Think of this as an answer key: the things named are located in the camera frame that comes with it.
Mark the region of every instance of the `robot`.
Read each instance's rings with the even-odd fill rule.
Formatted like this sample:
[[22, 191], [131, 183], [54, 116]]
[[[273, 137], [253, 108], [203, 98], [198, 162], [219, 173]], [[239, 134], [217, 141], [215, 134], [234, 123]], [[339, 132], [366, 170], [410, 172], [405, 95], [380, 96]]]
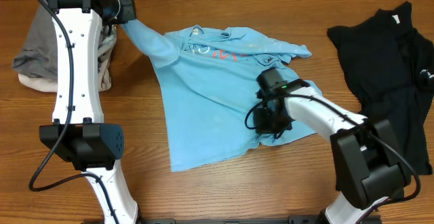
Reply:
[[[97, 49], [104, 25], [136, 19], [134, 0], [38, 0], [53, 16], [58, 43], [58, 92], [52, 124], [40, 126], [41, 142], [50, 149], [29, 188], [43, 191], [85, 177], [104, 212], [104, 224], [175, 223], [144, 220], [131, 196], [121, 168], [125, 139], [121, 126], [104, 123], [97, 89]], [[281, 136], [299, 120], [332, 145], [338, 198], [317, 216], [295, 216], [284, 221], [231, 220], [225, 223], [381, 223], [366, 218], [385, 204], [416, 197], [420, 181], [402, 158], [387, 120], [372, 120], [335, 105], [301, 79], [282, 80], [276, 69], [257, 79], [262, 99], [246, 115], [245, 124], [259, 134]], [[248, 126], [253, 114], [254, 127]], [[53, 154], [72, 163], [81, 174], [34, 187], [37, 176]], [[416, 191], [403, 196], [403, 188], [416, 179]]]

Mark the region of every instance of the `black fabric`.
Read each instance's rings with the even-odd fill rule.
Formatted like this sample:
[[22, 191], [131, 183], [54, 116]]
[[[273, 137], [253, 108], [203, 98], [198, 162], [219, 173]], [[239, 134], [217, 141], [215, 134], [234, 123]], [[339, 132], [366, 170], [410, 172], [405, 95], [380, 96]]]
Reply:
[[328, 37], [360, 113], [389, 119], [406, 159], [417, 173], [432, 174], [423, 124], [434, 95], [434, 48], [412, 26], [411, 15], [405, 2], [357, 26], [330, 28]]

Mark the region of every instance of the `blue towel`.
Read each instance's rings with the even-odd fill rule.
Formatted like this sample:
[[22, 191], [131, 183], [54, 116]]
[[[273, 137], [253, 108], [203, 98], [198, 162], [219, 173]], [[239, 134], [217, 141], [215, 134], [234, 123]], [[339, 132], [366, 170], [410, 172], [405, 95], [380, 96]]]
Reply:
[[227, 160], [259, 143], [282, 145], [315, 133], [301, 122], [275, 140], [244, 126], [259, 102], [257, 76], [270, 67], [288, 81], [297, 74], [284, 64], [311, 56], [306, 46], [289, 44], [245, 27], [193, 26], [164, 36], [130, 21], [123, 25], [136, 47], [150, 57], [161, 86], [172, 171]]

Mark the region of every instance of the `blue cloth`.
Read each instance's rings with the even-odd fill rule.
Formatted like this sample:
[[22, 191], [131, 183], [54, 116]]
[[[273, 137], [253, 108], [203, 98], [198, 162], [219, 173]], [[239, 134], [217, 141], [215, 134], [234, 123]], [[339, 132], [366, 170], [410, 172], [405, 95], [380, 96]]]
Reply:
[[306, 46], [271, 39], [245, 27], [221, 31], [194, 26], [164, 37], [138, 20], [123, 27], [150, 57], [157, 74], [172, 171], [237, 157], [259, 143], [282, 145], [315, 133], [293, 122], [293, 129], [275, 140], [273, 135], [259, 136], [244, 126], [245, 115], [259, 102], [257, 76], [276, 67], [284, 79], [298, 79], [284, 63], [296, 56], [310, 57]]

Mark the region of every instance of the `wooden floor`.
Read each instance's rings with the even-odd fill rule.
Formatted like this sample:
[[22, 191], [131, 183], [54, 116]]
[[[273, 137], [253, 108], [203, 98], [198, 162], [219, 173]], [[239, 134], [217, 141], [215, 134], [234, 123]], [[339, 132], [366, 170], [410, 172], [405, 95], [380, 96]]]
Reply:
[[[378, 8], [405, 0], [136, 0], [138, 19], [160, 33], [194, 24], [248, 26], [290, 43], [305, 44], [313, 56], [290, 67], [313, 80], [323, 95], [357, 112], [360, 105], [344, 81], [328, 27], [355, 25]], [[413, 3], [414, 26], [434, 40], [434, 0]], [[38, 127], [51, 122], [55, 95], [18, 82], [11, 69], [37, 8], [34, 1], [0, 2], [0, 223], [79, 223], [102, 211], [89, 183], [79, 179], [41, 193], [28, 181], [47, 153]], [[111, 66], [113, 88], [100, 94], [106, 122], [125, 132], [123, 171], [146, 218], [269, 218], [317, 214], [330, 204], [335, 174], [330, 145], [317, 135], [280, 147], [259, 147], [245, 156], [170, 172], [163, 104], [149, 59], [119, 29]], [[434, 109], [425, 122], [434, 160]], [[38, 185], [76, 173], [53, 157]], [[434, 176], [422, 176], [421, 195], [381, 208], [384, 223], [433, 223]], [[406, 189], [412, 192], [412, 184]]]

